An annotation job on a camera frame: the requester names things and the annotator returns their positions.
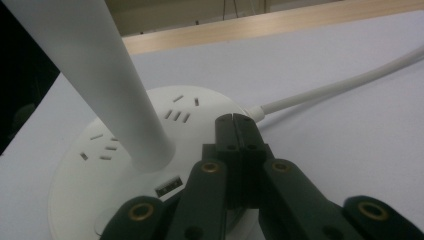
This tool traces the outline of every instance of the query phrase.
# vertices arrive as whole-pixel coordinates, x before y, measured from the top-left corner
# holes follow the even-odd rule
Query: white power strip
[[[148,95],[176,146],[173,159],[160,171],[140,171],[96,119],[68,151],[52,184],[49,222],[54,239],[96,240],[123,203],[137,196],[159,197],[155,190],[179,177],[182,185],[160,196],[168,199],[184,188],[191,168],[201,160],[202,145],[215,142],[215,119],[243,113],[231,99],[199,87],[164,87]],[[226,239],[246,238],[256,220],[257,212],[248,212]]]

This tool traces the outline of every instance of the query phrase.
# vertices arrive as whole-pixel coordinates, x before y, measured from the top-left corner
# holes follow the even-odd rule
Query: white pole
[[[153,171],[174,154],[103,0],[4,0],[132,156]]]

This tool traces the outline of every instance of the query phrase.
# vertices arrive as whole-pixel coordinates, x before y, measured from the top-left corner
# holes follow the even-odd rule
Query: white table
[[[203,86],[241,106],[374,69],[424,44],[424,12],[133,55],[147,89]],[[424,230],[424,62],[331,98],[270,115],[274,155],[296,163],[337,204],[385,201]],[[0,239],[51,239],[49,186],[95,118],[63,76],[0,158]],[[258,228],[250,239],[261,239]]]

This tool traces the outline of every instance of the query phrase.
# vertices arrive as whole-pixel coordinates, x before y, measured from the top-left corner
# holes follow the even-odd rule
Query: white cable
[[[400,70],[404,67],[407,67],[418,60],[421,60],[424,56],[424,45],[415,49],[414,51],[389,62],[379,68],[371,70],[369,72],[363,73],[361,75],[348,78],[346,80],[332,83],[326,86],[322,86],[311,91],[301,93],[292,97],[284,98],[275,102],[271,102],[262,106],[256,106],[251,109],[246,110],[246,113],[254,119],[256,122],[261,121],[265,118],[265,115],[319,98],[326,96],[328,94],[334,94],[352,88],[361,86],[363,84],[369,83],[376,79],[379,79],[385,75],[393,73],[397,70]]]

